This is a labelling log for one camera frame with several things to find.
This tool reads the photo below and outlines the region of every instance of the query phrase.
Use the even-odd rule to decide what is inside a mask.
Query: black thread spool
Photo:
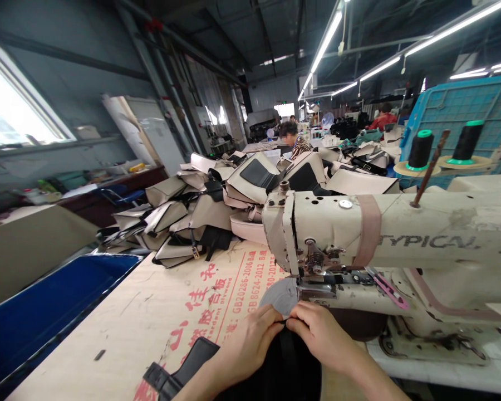
[[[447,160],[446,163],[459,165],[475,164],[475,161],[471,157],[473,156],[473,152],[475,152],[475,147],[477,146],[483,127],[483,120],[467,122],[462,127],[453,157]]]
[[[429,167],[430,151],[434,142],[434,135],[431,130],[419,131],[412,140],[412,149],[406,168],[410,171],[423,171]]]

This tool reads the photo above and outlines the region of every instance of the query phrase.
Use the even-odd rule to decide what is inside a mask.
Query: chair
[[[145,194],[145,191],[140,189],[125,195],[128,192],[128,188],[123,184],[108,185],[107,187],[97,188],[93,192],[106,198],[115,207],[129,204],[137,207],[139,205],[136,201]]]

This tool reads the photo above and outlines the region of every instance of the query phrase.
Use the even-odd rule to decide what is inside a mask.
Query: sewing machine
[[[414,197],[317,197],[282,183],[263,222],[292,301],[384,317],[391,357],[488,364],[482,345],[501,337],[501,175],[431,187],[419,207]]]

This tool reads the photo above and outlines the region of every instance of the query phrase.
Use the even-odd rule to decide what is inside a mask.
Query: red jacket
[[[378,116],[373,124],[369,126],[370,129],[379,129],[381,132],[384,132],[384,126],[386,124],[394,124],[397,122],[397,117],[391,113],[386,113],[385,115]]]

